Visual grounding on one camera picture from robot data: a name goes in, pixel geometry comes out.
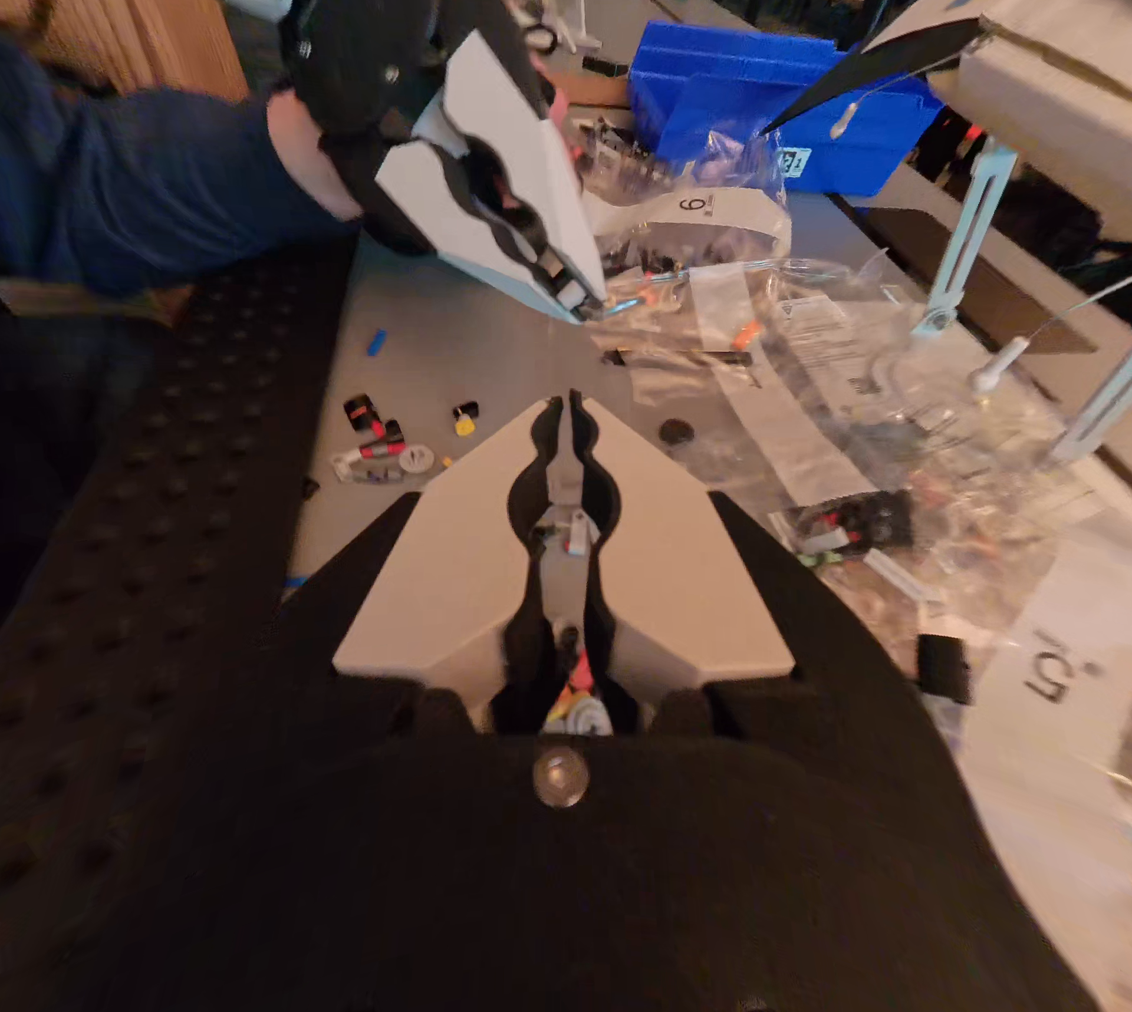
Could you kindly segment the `person's left hand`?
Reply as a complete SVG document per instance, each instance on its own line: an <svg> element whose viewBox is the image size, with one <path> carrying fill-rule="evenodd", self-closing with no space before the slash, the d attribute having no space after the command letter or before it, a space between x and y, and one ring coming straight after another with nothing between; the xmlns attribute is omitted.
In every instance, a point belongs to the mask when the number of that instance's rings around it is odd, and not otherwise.
<svg viewBox="0 0 1132 1012"><path fill-rule="evenodd" d="M294 91L271 94L266 102L266 127L278 163L305 195L341 222L362 217L362 207L321 151L321 129Z"/></svg>

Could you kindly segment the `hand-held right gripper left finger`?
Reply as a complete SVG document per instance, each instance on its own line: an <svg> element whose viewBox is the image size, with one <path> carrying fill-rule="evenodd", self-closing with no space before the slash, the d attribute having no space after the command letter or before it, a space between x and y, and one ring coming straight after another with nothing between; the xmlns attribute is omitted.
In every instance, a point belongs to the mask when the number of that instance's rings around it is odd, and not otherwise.
<svg viewBox="0 0 1132 1012"><path fill-rule="evenodd" d="M540 523L564 402L535 402L417 497L332 664L454 693L497 734L539 734L561 688Z"/></svg>

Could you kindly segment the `wooden book stand white legs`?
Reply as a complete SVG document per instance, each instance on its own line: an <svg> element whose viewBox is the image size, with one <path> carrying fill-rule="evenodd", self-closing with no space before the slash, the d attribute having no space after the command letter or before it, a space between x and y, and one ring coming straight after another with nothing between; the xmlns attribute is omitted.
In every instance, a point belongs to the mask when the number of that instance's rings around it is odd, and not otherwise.
<svg viewBox="0 0 1132 1012"><path fill-rule="evenodd" d="M957 320L966 284L1019 156L1097 211L1130 240L1130 85L1049 42L986 22L940 25L858 49L811 85L763 129L770 134L814 108L925 77L949 108L988 139L916 332L936 337Z"/></svg>

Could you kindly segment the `blue plastic bin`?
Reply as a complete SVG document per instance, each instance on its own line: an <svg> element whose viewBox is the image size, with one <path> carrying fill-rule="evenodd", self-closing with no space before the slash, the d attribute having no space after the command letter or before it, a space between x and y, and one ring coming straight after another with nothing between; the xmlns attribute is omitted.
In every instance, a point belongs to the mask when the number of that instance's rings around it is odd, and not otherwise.
<svg viewBox="0 0 1132 1012"><path fill-rule="evenodd" d="M698 129L761 131L843 57L824 38L652 22L631 61L631 112L651 146Z"/></svg>
<svg viewBox="0 0 1132 1012"><path fill-rule="evenodd" d="M675 168L686 168L705 156L711 132L746 144L804 89L705 74L685 82L658 75L631 84L631 111L648 149ZM942 108L926 84L914 79L871 95L833 98L787 121L771 134L784 187L877 195Z"/></svg>

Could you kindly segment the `clear bag with printed warnings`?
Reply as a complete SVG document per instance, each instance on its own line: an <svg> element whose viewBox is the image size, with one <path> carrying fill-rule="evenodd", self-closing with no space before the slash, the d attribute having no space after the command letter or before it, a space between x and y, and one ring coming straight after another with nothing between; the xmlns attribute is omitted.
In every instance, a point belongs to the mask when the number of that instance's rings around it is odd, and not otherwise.
<svg viewBox="0 0 1132 1012"><path fill-rule="evenodd" d="M813 402L801 408L818 430L873 482L876 494L796 506L762 456L762 477L743 496L743 507L771 523L784 543L801 537L795 520L818 506L843 501L908 503L904 547L927 544L940 534L934 518L959 520L1005 506L1010 517L1045 522L1064 514L1073 498L1065 479L1034 478L1054 431L1060 430L1046 402L1028 384L1005 376L994 391L977 393L970 376L989 363L986 349L960 325L936 337L914 334L924 308L897 284L854 278L861 299L892 302L883 344L886 395L854 419Z"/></svg>

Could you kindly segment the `black perforated pad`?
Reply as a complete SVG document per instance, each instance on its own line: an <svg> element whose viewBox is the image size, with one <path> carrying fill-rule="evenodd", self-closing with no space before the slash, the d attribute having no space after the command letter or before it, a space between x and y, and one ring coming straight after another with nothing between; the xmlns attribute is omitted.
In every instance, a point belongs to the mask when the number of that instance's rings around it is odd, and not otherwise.
<svg viewBox="0 0 1132 1012"><path fill-rule="evenodd" d="M375 1007L349 777L417 687L284 603L355 242L206 280L2 631L2 1009Z"/></svg>

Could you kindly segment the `red and grey toy pins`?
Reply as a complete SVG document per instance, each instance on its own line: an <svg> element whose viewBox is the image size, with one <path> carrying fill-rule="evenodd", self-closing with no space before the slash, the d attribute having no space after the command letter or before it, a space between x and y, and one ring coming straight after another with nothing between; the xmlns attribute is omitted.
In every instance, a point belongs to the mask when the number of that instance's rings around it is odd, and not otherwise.
<svg viewBox="0 0 1132 1012"><path fill-rule="evenodd" d="M353 451L350 464L393 457L406 451L406 443L396 420L374 420L370 429L374 438Z"/></svg>

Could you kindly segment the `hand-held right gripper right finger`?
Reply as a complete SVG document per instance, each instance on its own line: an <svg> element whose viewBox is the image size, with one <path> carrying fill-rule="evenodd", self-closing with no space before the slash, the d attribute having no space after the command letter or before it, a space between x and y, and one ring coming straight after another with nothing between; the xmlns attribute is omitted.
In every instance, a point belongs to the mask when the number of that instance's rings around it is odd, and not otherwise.
<svg viewBox="0 0 1132 1012"><path fill-rule="evenodd" d="M667 698L712 687L787 693L796 660L709 488L597 398L571 391L583 471L582 637L604 722L637 734Z"/></svg>

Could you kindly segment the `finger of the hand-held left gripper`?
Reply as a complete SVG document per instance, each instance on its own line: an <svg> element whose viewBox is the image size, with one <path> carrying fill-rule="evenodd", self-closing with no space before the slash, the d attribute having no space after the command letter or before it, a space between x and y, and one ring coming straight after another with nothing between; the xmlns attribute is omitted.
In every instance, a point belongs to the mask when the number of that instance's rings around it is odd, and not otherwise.
<svg viewBox="0 0 1132 1012"><path fill-rule="evenodd" d="M532 246L471 192L463 166L429 141L393 147L375 178L443 261L535 312L571 321Z"/></svg>
<svg viewBox="0 0 1132 1012"><path fill-rule="evenodd" d="M444 113L470 147L488 151L501 170L507 192L544 230L541 256L554 247L595 294L607 297L606 278L583 187L558 127L537 115L514 78L479 32L472 32L449 61Z"/></svg>

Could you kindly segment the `black chunky toy connector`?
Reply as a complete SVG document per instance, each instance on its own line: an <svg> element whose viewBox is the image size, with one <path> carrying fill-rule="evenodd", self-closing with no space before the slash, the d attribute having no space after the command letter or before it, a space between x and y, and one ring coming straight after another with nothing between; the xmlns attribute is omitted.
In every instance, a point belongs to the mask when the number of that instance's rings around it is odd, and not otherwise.
<svg viewBox="0 0 1132 1012"><path fill-rule="evenodd" d="M923 696L968 707L971 703L971 671L964 638L918 634L916 681Z"/></svg>

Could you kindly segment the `pile of small toy pieces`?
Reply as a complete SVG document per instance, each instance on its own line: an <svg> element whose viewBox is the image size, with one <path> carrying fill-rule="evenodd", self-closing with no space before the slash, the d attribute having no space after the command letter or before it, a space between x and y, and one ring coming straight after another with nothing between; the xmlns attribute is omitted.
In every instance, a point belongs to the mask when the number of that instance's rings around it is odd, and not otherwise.
<svg viewBox="0 0 1132 1012"><path fill-rule="evenodd" d="M614 736L614 721L600 697L597 683L582 650L554 706L544 718L544 736Z"/></svg>

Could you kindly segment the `clear bag pale toy pieces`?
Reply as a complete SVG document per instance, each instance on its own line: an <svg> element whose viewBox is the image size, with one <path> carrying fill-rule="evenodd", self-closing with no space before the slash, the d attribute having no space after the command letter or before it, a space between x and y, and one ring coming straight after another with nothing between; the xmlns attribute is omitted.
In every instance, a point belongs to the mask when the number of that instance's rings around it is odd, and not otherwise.
<svg viewBox="0 0 1132 1012"><path fill-rule="evenodd" d="M669 164L600 120L578 164L607 278L778 261L792 251L777 132L738 141L712 130L697 156Z"/></svg>

